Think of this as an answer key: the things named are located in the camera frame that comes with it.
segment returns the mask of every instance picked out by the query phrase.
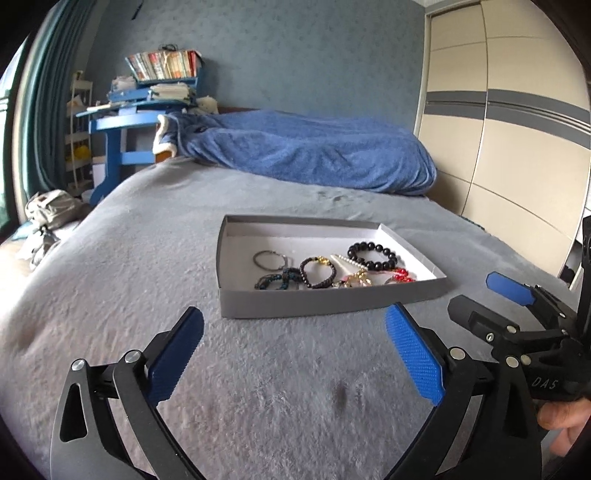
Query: gray stripe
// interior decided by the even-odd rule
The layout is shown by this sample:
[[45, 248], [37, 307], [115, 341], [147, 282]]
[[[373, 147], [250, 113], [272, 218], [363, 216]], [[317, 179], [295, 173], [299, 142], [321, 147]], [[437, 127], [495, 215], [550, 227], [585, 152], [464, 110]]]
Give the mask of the gray stripe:
[[484, 120], [484, 105], [471, 103], [428, 103], [425, 105], [427, 115], [462, 116]]
[[426, 15], [442, 14], [459, 8], [468, 7], [469, 5], [478, 5], [478, 0], [442, 0], [436, 4], [425, 8]]
[[564, 138], [581, 145], [581, 147], [591, 148], [591, 137], [588, 133], [535, 113], [489, 104], [486, 118], [533, 128], [555, 137]]
[[427, 92], [427, 103], [430, 102], [462, 102], [486, 103], [486, 92], [471, 90], [451, 90], [448, 92]]
[[512, 103], [514, 105], [523, 105], [546, 112], [557, 113], [559, 115], [574, 118], [586, 125], [589, 125], [589, 111], [576, 105], [562, 102], [554, 98], [534, 95], [533, 93], [512, 92], [511, 90], [488, 91], [488, 101], [498, 103]]

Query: jewelry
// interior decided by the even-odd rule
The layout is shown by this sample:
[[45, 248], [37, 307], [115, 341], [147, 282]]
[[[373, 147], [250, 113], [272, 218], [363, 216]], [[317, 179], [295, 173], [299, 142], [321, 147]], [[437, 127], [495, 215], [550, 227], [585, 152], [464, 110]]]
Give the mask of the jewelry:
[[[308, 280], [308, 275], [304, 271], [304, 267], [310, 262], [318, 262], [321, 265], [325, 265], [327, 267], [330, 267], [330, 269], [332, 270], [332, 272], [330, 273], [330, 277], [321, 281], [320, 283], [312, 285], [312, 283], [310, 283], [310, 280]], [[332, 285], [332, 282], [336, 277], [336, 267], [326, 257], [308, 257], [300, 264], [300, 275], [301, 275], [302, 281], [304, 282], [304, 285], [308, 288], [313, 288], [313, 289], [328, 288]]]
[[[372, 262], [371, 260], [365, 260], [357, 256], [358, 252], [364, 252], [366, 250], [375, 250], [376, 252], [381, 253], [382, 255], [385, 255], [388, 258], [388, 261]], [[375, 244], [373, 242], [355, 243], [349, 247], [347, 255], [349, 256], [350, 260], [360, 263], [370, 271], [379, 272], [381, 270], [392, 270], [396, 267], [396, 264], [398, 263], [398, 258], [396, 258], [395, 252], [392, 252], [389, 248], [384, 248], [382, 245]]]
[[409, 283], [413, 281], [415, 281], [415, 279], [409, 276], [408, 270], [404, 268], [395, 268], [394, 275], [387, 279], [384, 282], [384, 285], [388, 285], [390, 283]]
[[[257, 260], [260, 255], [275, 255], [277, 257], [281, 257], [283, 259], [283, 265], [280, 266], [279, 268], [268, 268], [268, 267], [265, 267], [264, 265], [261, 265], [258, 262], [258, 260]], [[279, 253], [275, 252], [274, 250], [261, 250], [260, 252], [257, 252], [257, 253], [254, 254], [254, 256], [252, 257], [252, 261], [254, 262], [254, 264], [258, 268], [260, 268], [262, 270], [266, 270], [268, 272], [280, 272], [282, 270], [285, 270], [289, 266], [288, 265], [287, 257], [285, 255], [283, 255], [283, 254], [279, 254]]]
[[360, 264], [359, 262], [356, 262], [356, 261], [354, 261], [354, 260], [351, 260], [350, 258], [347, 258], [347, 257], [346, 257], [346, 256], [344, 256], [344, 255], [339, 255], [339, 254], [336, 254], [336, 255], [331, 255], [330, 257], [331, 257], [333, 260], [337, 261], [337, 262], [338, 262], [339, 260], [342, 260], [342, 261], [344, 261], [344, 262], [350, 263], [351, 265], [354, 265], [354, 266], [356, 266], [356, 267], [357, 267], [359, 270], [364, 270], [364, 271], [367, 271], [367, 269], [368, 269], [368, 268], [367, 268], [365, 265], [362, 265], [362, 264]]
[[255, 289], [266, 290], [272, 282], [277, 280], [282, 280], [281, 286], [277, 290], [287, 290], [290, 280], [296, 283], [302, 281], [300, 271], [297, 268], [286, 268], [281, 274], [275, 273], [259, 278], [259, 281], [255, 284]]
[[356, 274], [348, 275], [345, 283], [347, 286], [352, 287], [351, 282], [356, 281], [362, 287], [371, 287], [374, 283], [368, 278], [368, 272], [359, 270]]

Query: blue comforter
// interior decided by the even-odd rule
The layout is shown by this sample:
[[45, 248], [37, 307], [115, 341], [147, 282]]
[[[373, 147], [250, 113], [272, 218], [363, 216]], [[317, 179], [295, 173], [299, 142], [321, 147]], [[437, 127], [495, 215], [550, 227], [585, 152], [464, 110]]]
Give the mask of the blue comforter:
[[154, 151], [279, 180], [419, 195], [436, 168], [413, 134], [371, 119], [311, 118], [274, 111], [169, 113]]

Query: wardrobe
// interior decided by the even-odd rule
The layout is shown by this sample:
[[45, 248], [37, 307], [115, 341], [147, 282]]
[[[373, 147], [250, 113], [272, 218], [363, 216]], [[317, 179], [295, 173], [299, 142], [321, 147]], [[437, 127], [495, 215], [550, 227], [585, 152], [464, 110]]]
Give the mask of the wardrobe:
[[529, 0], [482, 0], [431, 18], [419, 139], [428, 196], [559, 275], [591, 164], [583, 68]]

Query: silver bangle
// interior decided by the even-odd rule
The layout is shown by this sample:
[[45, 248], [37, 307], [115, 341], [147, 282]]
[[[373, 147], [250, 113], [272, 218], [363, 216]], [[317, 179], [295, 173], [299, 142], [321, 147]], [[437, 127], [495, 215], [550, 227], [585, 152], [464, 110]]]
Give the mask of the silver bangle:
[[[261, 265], [257, 260], [260, 255], [275, 255], [276, 257], [281, 257], [283, 259], [283, 265], [280, 266], [279, 268], [265, 267], [264, 265]], [[275, 252], [274, 250], [261, 250], [260, 252], [257, 252], [254, 254], [254, 256], [252, 257], [252, 261], [254, 262], [254, 264], [258, 268], [268, 271], [268, 272], [280, 272], [280, 271], [285, 270], [286, 268], [289, 267], [289, 262], [288, 262], [287, 257], [283, 254]]]

